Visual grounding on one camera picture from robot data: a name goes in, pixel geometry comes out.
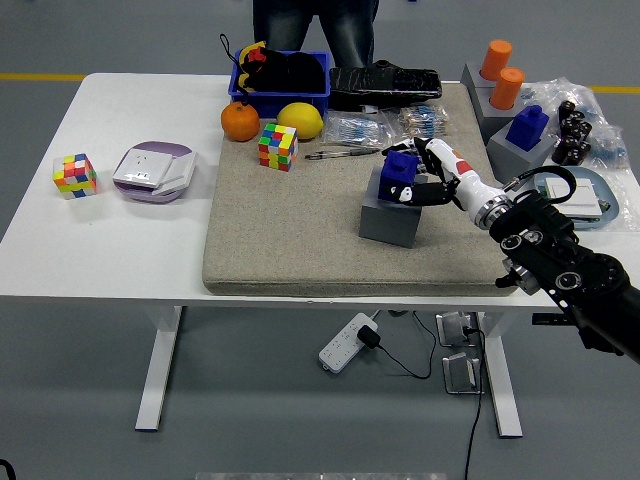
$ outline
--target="yellow floor line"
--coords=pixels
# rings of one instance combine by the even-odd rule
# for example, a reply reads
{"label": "yellow floor line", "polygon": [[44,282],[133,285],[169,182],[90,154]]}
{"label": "yellow floor line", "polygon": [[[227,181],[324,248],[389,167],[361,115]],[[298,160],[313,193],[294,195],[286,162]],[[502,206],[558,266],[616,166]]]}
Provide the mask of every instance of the yellow floor line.
{"label": "yellow floor line", "polygon": [[623,87],[617,85],[589,85],[595,93],[624,93],[627,95],[640,94],[640,87]]}
{"label": "yellow floor line", "polygon": [[86,75],[68,73],[0,73],[0,81],[14,80],[22,82],[81,82]]}

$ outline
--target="orange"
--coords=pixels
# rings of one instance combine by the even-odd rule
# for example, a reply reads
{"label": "orange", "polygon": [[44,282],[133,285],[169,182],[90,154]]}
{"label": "orange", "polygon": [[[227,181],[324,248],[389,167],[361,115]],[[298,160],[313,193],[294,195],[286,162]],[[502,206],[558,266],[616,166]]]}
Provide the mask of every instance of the orange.
{"label": "orange", "polygon": [[233,102],[227,105],[220,115],[222,129],[231,140],[246,142],[260,131],[260,117],[251,105]]}

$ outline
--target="jeans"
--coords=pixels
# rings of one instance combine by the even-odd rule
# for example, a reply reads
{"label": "jeans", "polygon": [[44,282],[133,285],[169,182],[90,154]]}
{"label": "jeans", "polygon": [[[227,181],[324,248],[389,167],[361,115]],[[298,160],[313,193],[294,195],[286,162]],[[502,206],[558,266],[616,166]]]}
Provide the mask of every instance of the jeans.
{"label": "jeans", "polygon": [[373,63],[379,0],[253,0],[253,34],[270,50],[300,50],[318,15],[336,67]]}

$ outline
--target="blue plastic basket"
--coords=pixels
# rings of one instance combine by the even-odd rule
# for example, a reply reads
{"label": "blue plastic basket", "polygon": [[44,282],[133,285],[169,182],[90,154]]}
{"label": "blue plastic basket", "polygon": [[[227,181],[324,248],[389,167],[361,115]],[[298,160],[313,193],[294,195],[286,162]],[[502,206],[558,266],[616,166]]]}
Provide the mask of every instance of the blue plastic basket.
{"label": "blue plastic basket", "polygon": [[[282,52],[289,55],[294,52]],[[260,118],[276,118],[280,110],[286,105],[294,102],[310,103],[318,109],[321,116],[324,116],[329,106],[329,52],[305,52],[312,55],[322,65],[325,77],[325,89],[323,93],[286,93],[286,92],[250,92],[248,102],[258,111]],[[236,52],[236,58],[240,56],[240,51]],[[236,79],[238,78],[238,67],[233,65],[231,72],[231,82],[229,82],[229,95],[234,102],[242,101],[244,95],[236,89]]]}

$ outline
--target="power strip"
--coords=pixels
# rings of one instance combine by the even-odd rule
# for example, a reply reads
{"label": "power strip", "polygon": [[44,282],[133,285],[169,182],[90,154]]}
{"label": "power strip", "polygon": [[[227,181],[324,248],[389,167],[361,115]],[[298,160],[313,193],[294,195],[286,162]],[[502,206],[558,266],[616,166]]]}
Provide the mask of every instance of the power strip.
{"label": "power strip", "polygon": [[364,346],[364,343],[358,338],[358,330],[364,325],[368,325],[374,332],[378,330],[378,324],[364,313],[353,317],[320,352],[319,358],[322,368],[333,373],[340,373]]}

